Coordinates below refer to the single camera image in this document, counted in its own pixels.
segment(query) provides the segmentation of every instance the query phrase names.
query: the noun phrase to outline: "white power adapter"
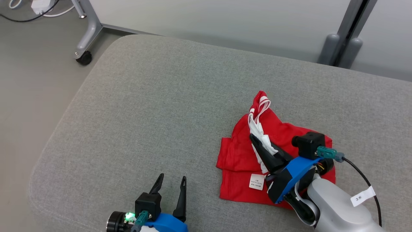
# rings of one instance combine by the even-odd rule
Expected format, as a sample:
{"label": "white power adapter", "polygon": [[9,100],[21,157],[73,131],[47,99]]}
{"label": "white power adapter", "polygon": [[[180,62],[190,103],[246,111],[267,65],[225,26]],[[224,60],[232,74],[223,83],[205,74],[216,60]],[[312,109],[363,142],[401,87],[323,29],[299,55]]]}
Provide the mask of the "white power adapter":
{"label": "white power adapter", "polygon": [[54,5],[54,1],[55,0],[33,0],[33,2],[31,3],[31,8],[36,14],[42,14]]}

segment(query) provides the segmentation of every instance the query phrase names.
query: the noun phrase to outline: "white label with text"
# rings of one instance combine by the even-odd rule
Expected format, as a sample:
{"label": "white label with text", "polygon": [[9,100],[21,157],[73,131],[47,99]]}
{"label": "white label with text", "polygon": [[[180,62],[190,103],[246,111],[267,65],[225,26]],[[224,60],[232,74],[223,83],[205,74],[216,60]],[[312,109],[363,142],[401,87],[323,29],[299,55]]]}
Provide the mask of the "white label with text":
{"label": "white label with text", "polygon": [[264,175],[252,174],[250,176],[249,188],[263,190]]}
{"label": "white label with text", "polygon": [[368,200],[369,198],[376,195],[375,191],[373,190],[372,186],[370,186],[367,190],[362,191],[355,196],[351,197],[351,201],[354,207],[362,204],[362,202]]}

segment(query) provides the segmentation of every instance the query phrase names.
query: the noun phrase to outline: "gray cushion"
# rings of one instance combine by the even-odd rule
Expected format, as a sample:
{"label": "gray cushion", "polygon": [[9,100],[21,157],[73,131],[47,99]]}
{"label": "gray cushion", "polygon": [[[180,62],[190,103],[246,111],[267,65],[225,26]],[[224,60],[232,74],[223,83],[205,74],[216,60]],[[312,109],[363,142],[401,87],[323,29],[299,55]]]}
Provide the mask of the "gray cushion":
{"label": "gray cushion", "polygon": [[[105,231],[165,173],[162,210],[187,176],[190,231],[312,231],[294,212],[219,199],[215,167],[259,90],[281,120],[325,133],[369,178],[384,226],[412,231],[412,83],[160,36],[114,42],[48,141],[29,198],[45,231]],[[337,185],[367,188],[347,163]],[[365,202],[375,221],[373,200]]]}

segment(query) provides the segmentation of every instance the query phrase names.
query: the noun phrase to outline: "red garment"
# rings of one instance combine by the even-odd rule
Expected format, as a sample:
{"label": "red garment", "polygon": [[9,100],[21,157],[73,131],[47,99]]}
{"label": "red garment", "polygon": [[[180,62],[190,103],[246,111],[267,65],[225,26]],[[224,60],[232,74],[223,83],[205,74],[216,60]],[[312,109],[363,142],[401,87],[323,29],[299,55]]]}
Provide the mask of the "red garment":
{"label": "red garment", "polygon": [[[306,128],[297,127],[290,123],[282,123],[275,113],[269,109],[262,112],[264,108],[263,100],[267,97],[265,92],[260,91],[251,109],[253,117],[262,124],[265,135],[270,141],[281,147],[293,157],[298,156],[298,148],[292,146],[292,138],[301,136],[311,131]],[[217,168],[222,169],[222,185],[220,186],[220,198],[230,201],[251,202],[258,204],[275,205],[284,208],[291,208],[285,201],[274,204],[267,194],[267,186],[264,184],[263,190],[249,188],[251,174],[262,175],[262,169],[258,163],[249,139],[250,128],[248,122],[249,114],[244,115],[235,125],[231,138],[222,138]],[[326,147],[332,147],[332,140],[325,136]],[[323,175],[332,183],[335,183],[335,168]]]}

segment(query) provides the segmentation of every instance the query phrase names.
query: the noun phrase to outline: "white partition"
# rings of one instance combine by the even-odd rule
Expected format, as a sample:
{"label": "white partition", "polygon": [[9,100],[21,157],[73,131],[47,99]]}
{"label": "white partition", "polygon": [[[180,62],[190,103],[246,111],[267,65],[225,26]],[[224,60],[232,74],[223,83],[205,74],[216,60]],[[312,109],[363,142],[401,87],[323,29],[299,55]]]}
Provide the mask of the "white partition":
{"label": "white partition", "polygon": [[90,0],[102,24],[316,62],[350,0]]}
{"label": "white partition", "polygon": [[378,0],[351,69],[412,81],[412,1]]}

